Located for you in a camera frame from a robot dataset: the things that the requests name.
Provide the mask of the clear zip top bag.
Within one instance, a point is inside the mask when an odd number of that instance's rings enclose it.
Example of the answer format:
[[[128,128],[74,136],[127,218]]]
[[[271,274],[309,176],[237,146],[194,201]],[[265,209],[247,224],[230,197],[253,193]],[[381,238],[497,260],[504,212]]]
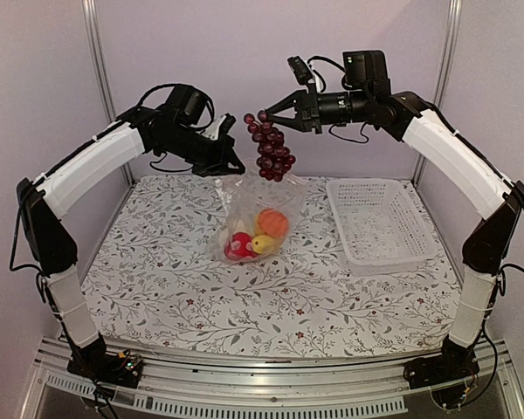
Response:
[[[228,264],[279,253],[300,218],[307,181],[283,175],[276,182],[249,171],[215,180],[224,220],[210,243],[213,257]]]

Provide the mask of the dark red grape bunch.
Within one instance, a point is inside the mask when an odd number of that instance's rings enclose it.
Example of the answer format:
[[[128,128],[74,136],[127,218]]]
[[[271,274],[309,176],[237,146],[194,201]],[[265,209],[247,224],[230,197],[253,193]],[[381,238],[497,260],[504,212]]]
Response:
[[[243,117],[251,140],[257,145],[255,165],[259,176],[270,182],[282,182],[297,158],[285,144],[285,134],[269,121],[265,111]]]

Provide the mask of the red pepper toy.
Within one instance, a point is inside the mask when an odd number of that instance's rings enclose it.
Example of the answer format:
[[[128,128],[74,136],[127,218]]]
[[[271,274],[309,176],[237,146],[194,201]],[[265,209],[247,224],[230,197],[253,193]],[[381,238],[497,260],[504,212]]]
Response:
[[[252,249],[252,237],[245,232],[233,234],[224,247],[224,255],[232,262],[255,258],[257,254]]]

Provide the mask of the orange pumpkin toy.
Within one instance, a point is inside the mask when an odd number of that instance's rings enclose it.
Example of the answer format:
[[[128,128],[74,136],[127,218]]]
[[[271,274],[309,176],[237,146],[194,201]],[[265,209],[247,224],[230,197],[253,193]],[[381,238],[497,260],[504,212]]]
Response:
[[[263,209],[259,213],[261,214],[260,223],[267,236],[274,238],[286,236],[290,224],[288,218],[282,212],[276,209]]]

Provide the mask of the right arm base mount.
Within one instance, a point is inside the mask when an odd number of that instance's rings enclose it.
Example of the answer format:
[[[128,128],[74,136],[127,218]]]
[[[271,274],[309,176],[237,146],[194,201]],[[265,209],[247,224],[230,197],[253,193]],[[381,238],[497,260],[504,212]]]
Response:
[[[441,353],[417,357],[403,365],[410,389],[432,388],[432,400],[442,409],[460,408],[478,384],[479,363],[474,345],[461,347],[445,338]]]

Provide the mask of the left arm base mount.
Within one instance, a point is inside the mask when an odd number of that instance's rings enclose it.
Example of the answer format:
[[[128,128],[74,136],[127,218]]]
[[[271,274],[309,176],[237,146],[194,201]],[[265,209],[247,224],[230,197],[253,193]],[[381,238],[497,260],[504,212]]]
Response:
[[[141,380],[143,358],[128,349],[109,354],[102,346],[78,348],[72,353],[67,371],[91,381],[137,388]]]

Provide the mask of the white cauliflower toy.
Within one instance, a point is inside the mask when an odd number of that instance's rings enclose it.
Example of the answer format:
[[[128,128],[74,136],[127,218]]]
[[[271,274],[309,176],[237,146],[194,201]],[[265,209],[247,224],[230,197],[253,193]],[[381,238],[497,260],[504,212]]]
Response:
[[[240,219],[227,221],[217,233],[217,245],[223,250],[237,232],[245,232],[244,223]]]

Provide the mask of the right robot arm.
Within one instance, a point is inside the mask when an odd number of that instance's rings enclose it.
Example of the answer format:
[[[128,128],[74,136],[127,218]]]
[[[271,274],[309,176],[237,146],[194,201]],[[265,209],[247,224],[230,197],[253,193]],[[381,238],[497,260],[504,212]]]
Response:
[[[269,121],[298,132],[365,123],[405,143],[467,197],[481,220],[465,240],[464,285],[446,341],[471,347],[481,332],[495,284],[508,268],[508,247],[524,210],[524,185],[503,175],[431,103],[412,92],[295,91],[265,110]]]

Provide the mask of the yellow corn toy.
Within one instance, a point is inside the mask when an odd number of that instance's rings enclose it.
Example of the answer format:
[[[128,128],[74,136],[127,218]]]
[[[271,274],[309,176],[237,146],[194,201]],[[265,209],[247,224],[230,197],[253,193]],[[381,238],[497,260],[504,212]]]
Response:
[[[252,251],[257,255],[269,255],[279,248],[278,241],[267,235],[255,236],[252,241]]]
[[[265,235],[265,230],[260,223],[260,217],[261,217],[261,214],[258,213],[254,220],[254,231],[255,231],[256,236]]]

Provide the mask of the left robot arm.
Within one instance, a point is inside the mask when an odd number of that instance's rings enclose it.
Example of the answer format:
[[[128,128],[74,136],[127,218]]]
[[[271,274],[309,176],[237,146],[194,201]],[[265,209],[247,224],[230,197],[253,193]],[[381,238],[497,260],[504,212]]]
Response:
[[[201,177],[242,175],[245,166],[229,134],[235,122],[226,113],[195,130],[178,121],[166,106],[134,106],[52,169],[17,185],[20,218],[31,253],[66,336],[82,349],[78,363],[94,379],[112,372],[112,360],[92,346],[100,340],[100,332],[80,288],[77,245],[62,219],[111,173],[147,153],[180,157],[191,165],[192,174]]]

